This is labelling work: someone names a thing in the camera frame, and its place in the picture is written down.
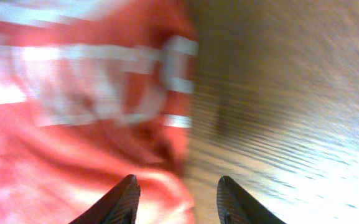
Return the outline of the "orange red t-shirt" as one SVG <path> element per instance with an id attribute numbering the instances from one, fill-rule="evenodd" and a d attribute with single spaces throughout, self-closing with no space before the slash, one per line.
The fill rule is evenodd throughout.
<path id="1" fill-rule="evenodd" d="M 193 223 L 185 1 L 0 1 L 0 223 L 69 223 L 129 174 L 137 223 Z"/>

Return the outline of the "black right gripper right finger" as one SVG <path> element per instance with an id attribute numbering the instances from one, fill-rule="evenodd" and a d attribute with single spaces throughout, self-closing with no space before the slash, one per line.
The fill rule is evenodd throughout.
<path id="1" fill-rule="evenodd" d="M 221 224 L 286 224 L 227 175 L 218 181 L 217 210 Z"/>

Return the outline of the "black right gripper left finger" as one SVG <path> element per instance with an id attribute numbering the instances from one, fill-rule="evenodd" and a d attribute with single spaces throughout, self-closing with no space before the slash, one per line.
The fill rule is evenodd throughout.
<path id="1" fill-rule="evenodd" d="M 127 175 L 70 224 L 135 224 L 141 188 Z"/>

